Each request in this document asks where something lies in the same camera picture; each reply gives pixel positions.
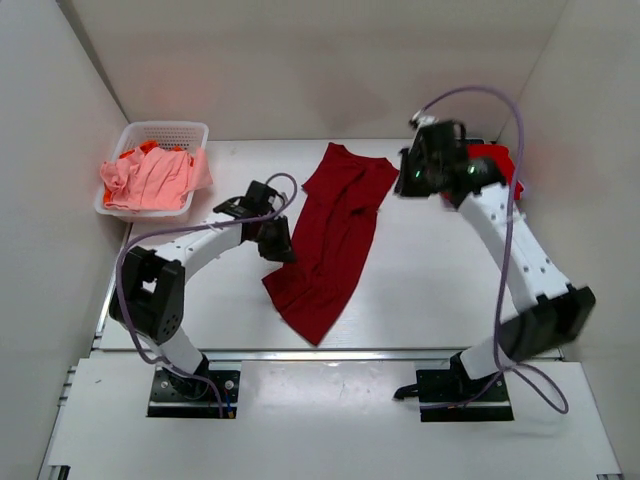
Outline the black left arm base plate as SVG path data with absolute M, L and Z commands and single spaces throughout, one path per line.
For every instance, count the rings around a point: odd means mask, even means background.
M 164 368 L 157 367 L 150 388 L 147 416 L 172 419 L 235 419 L 241 364 L 211 362 L 208 377 L 218 389 L 219 397 L 207 383 L 182 379 Z

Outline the dark red t-shirt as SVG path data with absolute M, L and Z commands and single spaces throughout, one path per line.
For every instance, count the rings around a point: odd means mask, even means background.
M 379 207 L 398 176 L 385 158 L 330 143 L 303 184 L 306 200 L 292 244 L 297 261 L 263 278 L 273 306 L 317 346 L 353 295 L 376 232 Z

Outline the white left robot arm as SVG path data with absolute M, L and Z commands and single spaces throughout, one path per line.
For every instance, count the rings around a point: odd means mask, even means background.
M 245 243 L 256 244 L 267 261 L 295 262 L 285 214 L 295 198 L 270 181 L 252 181 L 244 194 L 223 201 L 200 223 L 139 235 L 117 257 L 109 315 L 127 331 L 139 357 L 160 367 L 186 398 L 221 395 L 207 356 L 182 327 L 187 283 Z

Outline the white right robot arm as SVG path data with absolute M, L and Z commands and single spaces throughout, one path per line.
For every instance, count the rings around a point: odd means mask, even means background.
M 457 355 L 454 370 L 465 380 L 480 380 L 574 342 L 595 295 L 587 286 L 574 286 L 551 261 L 514 205 L 496 161 L 470 156 L 465 126 L 458 121 L 416 116 L 410 125 L 415 136 L 400 152 L 395 194 L 444 195 L 500 267 L 500 286 L 516 309 L 514 317 L 497 320 L 489 339 Z

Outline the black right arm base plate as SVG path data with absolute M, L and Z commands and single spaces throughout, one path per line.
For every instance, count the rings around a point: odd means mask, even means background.
M 514 413 L 504 380 L 492 376 L 462 382 L 448 369 L 418 369 L 416 381 L 396 390 L 393 399 L 417 398 L 423 423 L 509 422 Z

